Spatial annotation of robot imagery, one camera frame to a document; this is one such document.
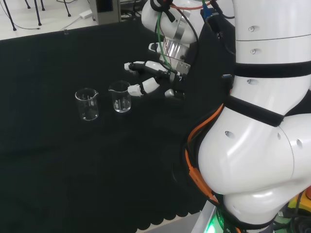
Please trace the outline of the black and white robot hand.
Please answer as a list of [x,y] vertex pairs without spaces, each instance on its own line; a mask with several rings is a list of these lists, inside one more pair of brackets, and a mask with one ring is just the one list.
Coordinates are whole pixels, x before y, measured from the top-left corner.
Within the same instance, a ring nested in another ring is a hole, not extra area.
[[182,83],[187,77],[187,72],[179,72],[176,69],[165,67],[162,63],[154,61],[136,61],[125,63],[124,69],[133,74],[147,72],[152,77],[138,84],[130,85],[127,88],[128,93],[133,97],[146,96],[156,91],[161,84],[168,83],[170,88],[165,91],[165,97],[184,100],[185,92],[182,89]]

